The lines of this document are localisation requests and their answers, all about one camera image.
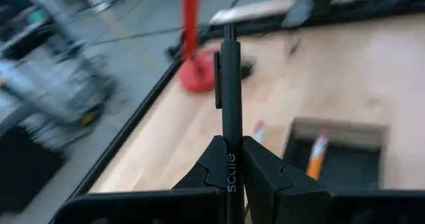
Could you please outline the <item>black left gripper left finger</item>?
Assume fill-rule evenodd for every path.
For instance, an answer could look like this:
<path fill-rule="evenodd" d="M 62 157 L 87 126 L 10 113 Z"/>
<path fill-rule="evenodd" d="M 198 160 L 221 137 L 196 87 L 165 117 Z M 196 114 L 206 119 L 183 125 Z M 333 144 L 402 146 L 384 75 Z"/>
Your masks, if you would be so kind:
<path fill-rule="evenodd" d="M 214 136 L 171 189 L 89 193 L 60 208 L 53 224 L 225 224 L 226 144 Z"/>

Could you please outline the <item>red desk lamp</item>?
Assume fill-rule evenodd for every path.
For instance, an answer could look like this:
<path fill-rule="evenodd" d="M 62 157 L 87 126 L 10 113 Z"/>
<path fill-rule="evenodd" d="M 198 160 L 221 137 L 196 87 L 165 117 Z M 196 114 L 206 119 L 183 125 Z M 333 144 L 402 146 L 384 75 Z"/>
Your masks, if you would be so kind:
<path fill-rule="evenodd" d="M 197 27 L 199 0 L 181 0 L 183 28 L 180 41 L 169 47 L 166 54 L 182 62 L 179 81 L 189 92 L 206 92 L 215 87 L 214 56 L 218 48 L 200 49 Z"/>

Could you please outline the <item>black mesh desk organizer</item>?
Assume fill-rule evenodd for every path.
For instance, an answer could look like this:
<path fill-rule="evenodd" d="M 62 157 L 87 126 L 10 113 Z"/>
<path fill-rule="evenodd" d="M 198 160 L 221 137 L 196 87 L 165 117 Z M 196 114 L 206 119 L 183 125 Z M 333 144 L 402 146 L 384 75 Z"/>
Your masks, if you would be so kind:
<path fill-rule="evenodd" d="M 382 153 L 388 127 L 321 118 L 296 118 L 288 133 L 282 159 L 307 171 L 313 143 L 328 134 L 319 182 L 336 190 L 373 190 L 381 187 Z"/>

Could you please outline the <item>black table frame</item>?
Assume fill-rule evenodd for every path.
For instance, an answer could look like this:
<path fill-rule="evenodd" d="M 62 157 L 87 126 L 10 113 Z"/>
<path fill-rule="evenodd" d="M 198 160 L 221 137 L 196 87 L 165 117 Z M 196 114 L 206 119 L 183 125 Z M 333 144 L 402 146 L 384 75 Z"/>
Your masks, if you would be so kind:
<path fill-rule="evenodd" d="M 251 213 L 243 138 L 253 138 L 259 120 L 262 146 L 281 159 L 296 118 L 383 124 L 381 187 L 373 190 L 425 191 L 425 0 L 334 1 L 326 15 L 283 27 L 295 1 L 225 9 L 202 29 L 206 49 L 220 51 L 229 24 L 240 43 L 244 221 Z M 178 81 L 180 67 L 114 139 L 87 194 L 171 189 L 222 136 L 216 78 L 213 90 L 191 94 Z"/>

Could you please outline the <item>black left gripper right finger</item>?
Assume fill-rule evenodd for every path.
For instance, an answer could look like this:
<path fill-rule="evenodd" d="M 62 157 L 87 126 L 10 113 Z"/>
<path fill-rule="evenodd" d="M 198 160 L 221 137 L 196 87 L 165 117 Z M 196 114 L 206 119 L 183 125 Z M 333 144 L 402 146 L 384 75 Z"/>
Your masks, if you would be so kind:
<path fill-rule="evenodd" d="M 254 224 L 425 224 L 425 191 L 330 189 L 250 136 L 243 158 Z"/>

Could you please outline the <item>orange pencil with eraser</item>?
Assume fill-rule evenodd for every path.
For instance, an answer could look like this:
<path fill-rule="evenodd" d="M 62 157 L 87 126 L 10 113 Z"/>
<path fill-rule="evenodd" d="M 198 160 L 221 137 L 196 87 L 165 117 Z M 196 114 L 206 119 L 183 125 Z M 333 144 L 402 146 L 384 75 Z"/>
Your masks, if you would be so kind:
<path fill-rule="evenodd" d="M 312 145 L 306 174 L 314 180 L 318 180 L 321 175 L 328 141 L 329 131 L 322 130 Z"/>
<path fill-rule="evenodd" d="M 253 138 L 261 145 L 264 145 L 266 139 L 265 121 L 259 120 L 254 127 Z"/>

